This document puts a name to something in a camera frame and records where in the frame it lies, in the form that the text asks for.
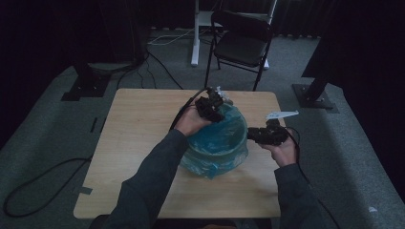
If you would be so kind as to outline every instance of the tripod base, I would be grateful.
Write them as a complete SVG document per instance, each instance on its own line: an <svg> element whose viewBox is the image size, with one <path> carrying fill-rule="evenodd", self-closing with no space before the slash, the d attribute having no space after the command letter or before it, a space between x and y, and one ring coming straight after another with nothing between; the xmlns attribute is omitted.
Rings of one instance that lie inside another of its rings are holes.
<svg viewBox="0 0 405 229"><path fill-rule="evenodd" d="M78 77L71 90L63 94L61 101L78 101L81 97L102 97L107 89L110 78L110 74L100 75L98 80L90 86L83 87L80 77Z"/></svg>
<svg viewBox="0 0 405 229"><path fill-rule="evenodd" d="M330 102L325 92L322 92L318 99L316 99L315 101L311 101L308 100L308 97L306 96L309 85L292 84L291 86L302 108L325 109L328 113L339 114L336 105Z"/></svg>

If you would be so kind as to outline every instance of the transparent container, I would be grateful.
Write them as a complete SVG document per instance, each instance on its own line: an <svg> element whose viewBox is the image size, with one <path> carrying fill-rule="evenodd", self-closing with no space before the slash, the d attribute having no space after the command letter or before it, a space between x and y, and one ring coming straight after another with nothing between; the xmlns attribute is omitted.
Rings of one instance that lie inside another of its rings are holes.
<svg viewBox="0 0 405 229"><path fill-rule="evenodd" d="M248 150L247 125L238 108L223 104L224 120L212 123L188 138L189 148L181 166L194 174L213 178L236 168L245 161Z"/></svg>

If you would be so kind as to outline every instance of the black chair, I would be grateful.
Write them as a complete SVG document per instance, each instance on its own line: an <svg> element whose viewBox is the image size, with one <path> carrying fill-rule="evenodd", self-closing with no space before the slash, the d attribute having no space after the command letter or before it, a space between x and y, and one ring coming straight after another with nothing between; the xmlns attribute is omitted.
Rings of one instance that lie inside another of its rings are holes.
<svg viewBox="0 0 405 229"><path fill-rule="evenodd" d="M271 26L257 17L218 10L211 15L211 31L213 38L204 86L208 83L211 58L214 54L217 57L218 69L221 68L220 63L223 63L257 73L253 87L253 91L256 91L273 37Z"/></svg>

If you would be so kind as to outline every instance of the gray carpet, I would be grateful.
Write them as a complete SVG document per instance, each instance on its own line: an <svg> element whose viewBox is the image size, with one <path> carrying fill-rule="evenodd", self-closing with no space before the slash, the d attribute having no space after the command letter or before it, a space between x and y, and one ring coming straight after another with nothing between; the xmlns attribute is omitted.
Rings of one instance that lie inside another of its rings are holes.
<svg viewBox="0 0 405 229"><path fill-rule="evenodd" d="M184 31L155 31L153 36L168 33L180 34ZM200 62L195 68L190 65L192 40L189 37L168 45L149 46L148 49L182 87L198 90L203 87L205 76L209 46L204 40L207 39L202 37ZM303 170L311 180L316 195L328 206L342 228L405 228L404 204L388 180L342 91L332 85L326 88L338 113L300 108L298 104L291 84L310 84L312 81L300 76L317 43L317 39L311 38L275 37L268 55L270 69L264 72L257 91L276 93L282 111L300 112L285 121L301 134ZM92 66L114 69L123 65L97 63ZM60 161L87 157L94 152L121 76L122 73L113 75L103 97L81 98L76 102L60 101L75 82L73 68L53 81L0 153L2 201L13 188ZM254 78L254 74L249 72L226 66L218 71L213 65L209 85L220 85L223 90L251 91ZM119 87L153 89L154 80L158 89L178 88L152 56L138 71L127 73ZM80 163L63 165L17 193L10 202L10 210L15 214L24 214L40 207ZM76 219L73 215L77 188L81 186L87 169L88 164L42 211L20 219L1 213L0 227L88 228L90 219ZM323 212L329 228L335 228L326 211ZM277 224L278 219L274 219L274 228L278 228Z"/></svg>

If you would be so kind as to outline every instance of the cable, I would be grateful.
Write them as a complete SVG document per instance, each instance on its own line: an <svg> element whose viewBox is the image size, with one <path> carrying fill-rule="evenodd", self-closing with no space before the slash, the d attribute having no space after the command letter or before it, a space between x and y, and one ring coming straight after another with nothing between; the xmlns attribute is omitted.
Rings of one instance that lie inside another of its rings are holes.
<svg viewBox="0 0 405 229"><path fill-rule="evenodd" d="M173 75L167 70L166 66L164 66L163 63L160 62L160 60L158 60L153 54L151 54L149 51L147 51L150 55L152 55L152 57L154 57L166 70L166 72L169 74L170 78L172 78L172 80L179 86L180 89L183 90L183 87L176 81L176 79L173 77Z"/></svg>
<svg viewBox="0 0 405 229"><path fill-rule="evenodd" d="M293 131L298 135L298 142L297 142L297 140L295 139L295 137L294 137L289 131L287 131L288 136L292 139L292 141L294 142L294 145L295 145L295 150L296 150L296 152L297 152L297 165L298 165L298 169L300 170L301 175L302 175L302 176L304 177L304 179L307 181L309 187L312 188L312 185L311 185L311 183L310 183L308 177L305 175L304 171L303 171L302 168L301 168L301 163L300 163L301 149L300 149L300 146L299 146L299 141L300 141L300 138L301 138L301 137L300 137L298 131L295 130L294 128L286 127L286 129L291 129L291 130L293 130ZM331 211L329 210L329 208L324 204L324 202L322 202L322 200L321 200L319 197L317 197L317 196L315 196L315 197L316 197L316 200L321 204L321 206L322 206L322 207L325 209L325 211L328 213L328 215L330 216L331 220L332 220L333 223L336 225L336 227L337 227L338 229L340 229L339 223L338 223L337 220L334 218L334 216L333 216L333 214L331 213Z"/></svg>
<svg viewBox="0 0 405 229"><path fill-rule="evenodd" d="M194 94L192 97L190 97L190 99L188 99L188 101L184 104L184 106L181 107L181 109L179 110L179 112L176 115L175 119L173 120L172 125L169 128L169 131L171 131L171 130L173 130L175 128L177 122L181 118L181 116L184 113L185 109L187 109L190 106L191 102L193 102L193 100L206 89L207 88L203 88L203 89L199 90L198 92L196 92L196 94Z"/></svg>
<svg viewBox="0 0 405 229"><path fill-rule="evenodd" d="M87 158L72 158L72 159L68 159L68 160L62 161L62 162L60 162L60 163L54 165L52 168L48 169L47 171L45 171L45 172L42 173L41 175L39 175L39 176L37 176L37 177L35 177L35 178L33 178L33 179L31 179L31 180L29 180L29 181L27 181L27 182L21 184L21 185L18 186L18 187L16 187L14 190L12 190L12 191L7 195L7 197L6 197L6 199L5 199L4 203L3 203L3 212L4 212L8 217L11 217L11 218L24 218L24 217L31 216L31 215L33 215L33 214L35 214L35 213L41 211L42 209L44 209L45 207L47 207L47 206L60 194L60 192L61 192L61 191L66 187L66 185L72 180L72 178L75 176L75 174L76 174L87 162L90 162L90 161L92 160L92 157L93 157L93 155L91 155L91 156L89 156L89 157L87 157ZM11 212L9 211L9 201L15 196L15 194L16 194L18 191L20 191L20 190L22 190L23 188L25 188L25 187L29 186L30 184L34 183L35 181L37 181L38 179L40 179L41 177L45 176L47 173L49 173L50 171L52 171L53 169L55 169L55 168L57 168L57 167L59 167L59 166L61 166L61 165L63 165L63 164L66 164L66 163L69 163L69 162L73 162L73 161L78 161L78 160L79 160L79 161L80 161L80 160L84 160L84 161L77 167L77 169L72 173L72 175L67 179L67 181L59 188L59 190L57 190L56 193L53 194L53 196L52 196L48 201L46 201L42 206L40 206L39 208L37 208L37 209L35 209L35 210L33 210L33 211L29 212L29 213L20 214L20 215L13 214L13 213L11 213Z"/></svg>
<svg viewBox="0 0 405 229"><path fill-rule="evenodd" d="M149 72L149 74L152 76L153 85L154 85L155 89L157 89L155 77L154 77L153 74L149 71L149 63L148 63L147 60L146 60L146 64L147 64L147 66L146 66L146 71Z"/></svg>
<svg viewBox="0 0 405 229"><path fill-rule="evenodd" d="M132 70L135 67L136 67L135 64L130 64L130 65L120 67L120 68L116 68L116 69L112 69L112 70L103 70L103 69L99 69L99 68L95 68L95 67L90 67L90 68L92 69L93 73L114 74L114 73L119 73L119 72L122 72L122 71Z"/></svg>
<svg viewBox="0 0 405 229"><path fill-rule="evenodd" d="M140 76L140 87L143 88L143 89L145 89L145 88L143 87L143 75L142 75L141 73L139 73L139 70L137 70L137 74Z"/></svg>
<svg viewBox="0 0 405 229"><path fill-rule="evenodd" d="M126 72L124 72L124 73L122 74L122 76L119 77L119 80L118 80L118 82L117 82L117 87L116 87L116 90L117 90L117 91L118 91L118 89L119 89L119 83L121 82L121 80L125 77L125 75L127 75L128 72L130 72L130 71L132 71L132 70L133 70L133 69L127 70Z"/></svg>
<svg viewBox="0 0 405 229"><path fill-rule="evenodd" d="M192 29L192 30L186 32L186 33L183 34L183 35L162 35L162 36L159 36L159 37L157 37L156 39L154 39L154 40L148 42L147 44L148 44L148 45L156 45L156 46L158 46L158 45L160 45L160 46L168 45L168 44L171 44L171 43L173 43L173 42L179 40L180 38L186 36L188 33L192 32L193 30L194 30L194 29ZM169 41L169 42L167 42L167 43L163 43L163 44L156 44L156 43L153 43L153 42L155 42L155 41L157 41L157 40L159 40L159 39L161 39L161 38L163 38L163 37L177 37L177 38L175 38L175 39L173 39L173 40L171 40L171 41Z"/></svg>
<svg viewBox="0 0 405 229"><path fill-rule="evenodd" d="M134 25L132 23L131 15L132 13L130 12L130 8L128 6L128 1L125 0L125 8L127 9L127 15L128 15L128 21L129 21L129 26L131 29L131 38L132 38L132 52L134 56L137 56L137 48L135 48L135 36L134 36Z"/></svg>

